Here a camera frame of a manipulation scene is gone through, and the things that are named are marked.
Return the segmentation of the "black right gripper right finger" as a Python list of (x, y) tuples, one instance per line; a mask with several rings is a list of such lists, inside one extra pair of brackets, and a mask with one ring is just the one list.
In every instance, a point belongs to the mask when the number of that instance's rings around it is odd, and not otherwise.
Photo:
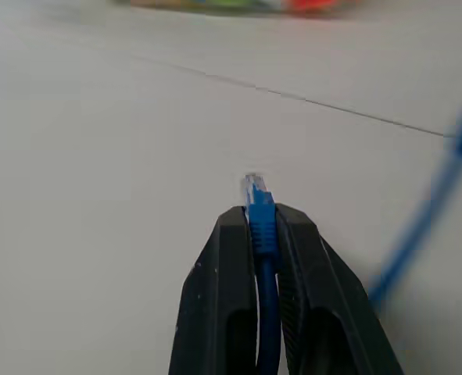
[(363, 285), (304, 213), (276, 208), (288, 375), (404, 375)]

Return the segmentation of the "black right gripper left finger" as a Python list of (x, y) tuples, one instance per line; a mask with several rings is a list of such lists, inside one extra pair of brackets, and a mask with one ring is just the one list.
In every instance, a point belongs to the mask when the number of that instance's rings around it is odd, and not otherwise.
[(244, 209), (222, 213), (186, 277), (168, 375), (256, 375), (257, 303)]

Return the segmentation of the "blurred colourful object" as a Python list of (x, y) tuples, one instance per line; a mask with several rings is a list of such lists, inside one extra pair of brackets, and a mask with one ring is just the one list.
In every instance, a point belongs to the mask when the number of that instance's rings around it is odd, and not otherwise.
[(311, 15), (345, 10), (364, 0), (113, 0), (134, 7), (223, 13)]

